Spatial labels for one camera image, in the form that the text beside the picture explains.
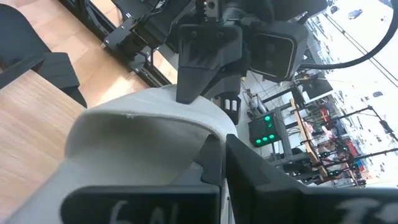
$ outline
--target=screw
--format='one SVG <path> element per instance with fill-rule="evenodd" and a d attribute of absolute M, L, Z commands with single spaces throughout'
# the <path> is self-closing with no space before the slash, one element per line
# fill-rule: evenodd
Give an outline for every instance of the screw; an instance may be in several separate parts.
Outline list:
<path fill-rule="evenodd" d="M 216 4 L 214 2 L 209 2 L 207 5 L 210 9 L 214 9 L 216 7 Z"/>

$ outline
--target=wooden surface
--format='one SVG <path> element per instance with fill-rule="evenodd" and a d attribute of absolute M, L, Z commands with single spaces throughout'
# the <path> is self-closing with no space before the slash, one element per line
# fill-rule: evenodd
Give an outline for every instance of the wooden surface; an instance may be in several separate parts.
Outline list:
<path fill-rule="evenodd" d="M 98 40 L 57 0 L 0 0 L 26 16 L 53 52 L 72 61 L 89 107 L 147 88 L 135 74 L 101 48 Z"/>
<path fill-rule="evenodd" d="M 299 115 L 299 111 L 297 110 L 296 103 L 293 99 L 291 99 L 290 104 L 292 105 L 292 109 L 294 111 L 294 116 L 295 116 L 295 119 L 297 120 L 298 128 L 300 130 L 301 136 L 303 137 L 303 142 L 304 142 L 305 148 L 308 152 L 309 158 L 313 164 L 319 164 L 320 160 L 319 160 L 318 156 L 314 153 L 314 151 L 311 148 L 310 143 L 308 143 L 308 141 L 307 141 L 310 139 L 308 139 L 307 135 L 305 134 L 307 131 L 306 131 L 305 127 L 303 126 L 302 120 L 300 119 L 300 115 Z M 319 167 L 317 167 L 317 169 L 319 170 L 319 173 L 321 174 L 322 177 L 328 176 L 327 171 L 323 166 L 319 166 Z"/>
<path fill-rule="evenodd" d="M 84 108 L 33 71 L 0 90 L 0 223 L 63 159 Z"/>
<path fill-rule="evenodd" d="M 91 0 L 91 2 L 115 25 L 122 24 L 122 15 L 111 0 Z M 160 54 L 154 53 L 154 65 L 168 78 L 171 83 L 177 83 L 176 69 Z"/>

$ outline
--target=black chair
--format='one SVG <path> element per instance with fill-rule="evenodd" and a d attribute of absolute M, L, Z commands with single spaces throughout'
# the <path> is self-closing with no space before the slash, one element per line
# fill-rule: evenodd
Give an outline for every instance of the black chair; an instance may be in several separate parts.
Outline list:
<path fill-rule="evenodd" d="M 8 68 L 25 60 L 30 65 L 19 65 L 37 72 L 51 84 L 87 107 L 76 73 L 66 53 L 52 53 L 43 40 L 37 35 L 29 21 L 17 9 L 0 4 L 0 83 L 17 78 L 19 73 L 7 72 Z"/>

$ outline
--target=power cord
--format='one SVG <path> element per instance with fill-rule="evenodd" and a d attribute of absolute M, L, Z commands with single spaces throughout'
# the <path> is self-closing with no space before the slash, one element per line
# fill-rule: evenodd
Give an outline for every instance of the power cord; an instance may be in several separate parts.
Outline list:
<path fill-rule="evenodd" d="M 391 0 L 392 8 L 394 10 L 392 20 L 390 23 L 390 26 L 388 28 L 388 31 L 386 35 L 383 37 L 383 39 L 380 41 L 380 43 L 370 52 L 368 52 L 366 55 L 363 55 L 360 58 L 357 58 L 355 60 L 352 60 L 350 62 L 344 62 L 344 63 L 337 63 L 333 65 L 317 65 L 317 64 L 311 64 L 311 63 L 303 63 L 301 64 L 300 68 L 303 69 L 319 69 L 319 70 L 332 70 L 332 69 L 339 69 L 339 68 L 348 68 L 355 66 L 357 64 L 360 64 L 364 61 L 369 60 L 370 58 L 373 58 L 377 53 L 379 53 L 387 44 L 388 42 L 392 39 L 394 34 L 396 33 L 398 29 L 398 0 Z"/>

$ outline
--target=wooden floor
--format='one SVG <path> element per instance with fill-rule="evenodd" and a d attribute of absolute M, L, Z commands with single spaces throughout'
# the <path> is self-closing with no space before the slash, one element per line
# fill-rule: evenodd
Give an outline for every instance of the wooden floor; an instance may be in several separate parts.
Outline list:
<path fill-rule="evenodd" d="M 119 12 L 110 0 L 95 1 L 113 23 L 120 23 Z M 148 87 L 135 73 L 127 72 L 123 65 L 103 50 L 101 41 L 57 0 L 0 2 L 23 13 L 53 52 L 69 55 L 80 81 L 80 91 L 89 107 Z M 159 54 L 154 63 L 166 75 L 173 70 Z"/>

